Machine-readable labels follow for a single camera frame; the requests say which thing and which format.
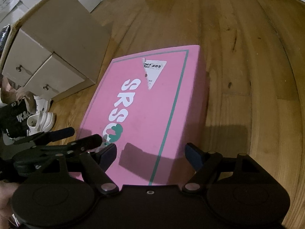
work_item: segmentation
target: cardboard drawer unit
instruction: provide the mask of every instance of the cardboard drawer unit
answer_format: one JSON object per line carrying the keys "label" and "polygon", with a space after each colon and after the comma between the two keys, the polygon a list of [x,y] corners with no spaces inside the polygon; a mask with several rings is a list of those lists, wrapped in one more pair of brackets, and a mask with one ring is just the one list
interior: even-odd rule
{"label": "cardboard drawer unit", "polygon": [[41,0],[11,26],[0,69],[59,101],[97,82],[110,36],[78,0]]}
{"label": "cardboard drawer unit", "polygon": [[20,29],[10,49],[2,74],[20,86],[24,86],[51,54]]}
{"label": "cardboard drawer unit", "polygon": [[50,100],[84,80],[84,75],[53,53],[24,87],[41,98]]}

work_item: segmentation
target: white letter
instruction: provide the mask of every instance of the white letter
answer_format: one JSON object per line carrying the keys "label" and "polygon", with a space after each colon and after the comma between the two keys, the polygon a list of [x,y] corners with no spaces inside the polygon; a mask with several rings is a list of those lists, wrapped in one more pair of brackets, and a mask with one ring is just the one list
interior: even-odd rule
{"label": "white letter", "polygon": [[128,107],[133,102],[133,97],[135,96],[135,92],[119,93],[117,96],[121,97],[121,99],[118,100],[114,104],[114,106],[117,107],[122,102],[124,107]]}
{"label": "white letter", "polygon": [[107,141],[109,142],[110,141],[110,138],[109,138],[109,134],[106,132],[107,129],[111,129],[113,126],[116,126],[117,124],[116,123],[109,123],[105,129],[103,130],[103,138],[105,138],[104,136],[107,135]]}
{"label": "white letter", "polygon": [[114,115],[116,112],[117,112],[117,108],[111,111],[109,115],[109,121],[114,121],[119,115],[124,115],[118,117],[116,120],[116,122],[123,122],[128,115],[128,111],[125,108],[121,109],[117,115]]}
{"label": "white letter", "polygon": [[121,88],[123,91],[127,90],[129,87],[130,87],[130,90],[134,90],[134,89],[136,89],[136,88],[140,85],[140,83],[141,83],[141,80],[140,80],[140,79],[134,79],[134,80],[132,80],[132,82],[131,82],[130,84],[128,84],[129,81],[130,81],[130,79],[127,80],[127,81],[125,81],[125,83],[123,83],[122,88]]}

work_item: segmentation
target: green line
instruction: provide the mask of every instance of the green line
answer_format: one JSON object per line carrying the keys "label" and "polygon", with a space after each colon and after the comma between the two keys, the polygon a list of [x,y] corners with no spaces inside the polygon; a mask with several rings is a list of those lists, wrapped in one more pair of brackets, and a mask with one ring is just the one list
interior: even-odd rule
{"label": "green line", "polygon": [[155,178],[155,175],[156,175],[156,172],[157,172],[157,169],[158,169],[158,165],[159,165],[159,162],[160,162],[160,159],[161,159],[161,154],[162,154],[162,151],[163,151],[163,148],[164,148],[164,144],[165,144],[165,141],[166,141],[166,138],[167,138],[167,134],[168,134],[168,131],[170,129],[170,123],[171,123],[171,120],[173,118],[173,112],[174,112],[175,107],[176,107],[176,103],[177,103],[177,99],[178,99],[178,95],[179,95],[179,91],[180,91],[180,86],[181,86],[182,78],[183,78],[183,74],[184,74],[184,69],[185,69],[185,66],[186,66],[186,60],[187,60],[188,54],[189,54],[189,50],[183,50],[183,51],[186,52],[185,53],[185,59],[184,59],[184,64],[183,64],[183,67],[182,67],[182,71],[181,71],[181,75],[180,75],[180,79],[179,79],[179,83],[178,83],[175,99],[173,100],[173,107],[172,107],[171,112],[170,112],[170,117],[168,119],[168,123],[167,123],[166,129],[165,129],[164,137],[163,137],[160,149],[159,149],[158,157],[157,157],[155,166],[153,168],[152,175],[150,177],[150,181],[149,181],[148,185],[152,185],[153,184],[153,179]]}
{"label": "green line", "polygon": [[120,60],[117,60],[117,61],[113,61],[113,63],[129,60],[129,59],[136,59],[136,58],[147,57],[147,56],[151,56],[151,55],[159,55],[159,54],[173,53],[173,52],[186,52],[186,51],[189,52],[189,50],[177,50],[177,51],[170,51],[170,52],[151,53],[151,54],[147,54],[147,55],[131,57],[131,58],[128,58],[128,59],[120,59]]}

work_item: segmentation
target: metal rivet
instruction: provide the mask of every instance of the metal rivet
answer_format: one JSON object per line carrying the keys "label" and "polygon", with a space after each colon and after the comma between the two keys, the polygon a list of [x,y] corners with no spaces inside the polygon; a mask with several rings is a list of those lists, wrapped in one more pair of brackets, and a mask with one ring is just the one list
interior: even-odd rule
{"label": "metal rivet", "polygon": [[103,191],[111,191],[116,188],[116,185],[114,183],[104,183],[101,185],[101,188]]}
{"label": "metal rivet", "polygon": [[195,190],[200,189],[200,185],[197,183],[187,183],[185,185],[185,188],[190,191],[195,191]]}

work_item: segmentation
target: white sticker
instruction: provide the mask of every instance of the white sticker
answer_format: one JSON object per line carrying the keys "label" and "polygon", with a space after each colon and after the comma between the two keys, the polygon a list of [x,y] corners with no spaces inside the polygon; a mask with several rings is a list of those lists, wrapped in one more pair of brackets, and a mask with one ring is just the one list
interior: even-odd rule
{"label": "white sticker", "polygon": [[166,65],[166,61],[146,60],[143,58],[142,62],[146,72],[145,76],[148,83],[148,89],[150,90],[160,75],[161,71],[163,70],[164,66]]}

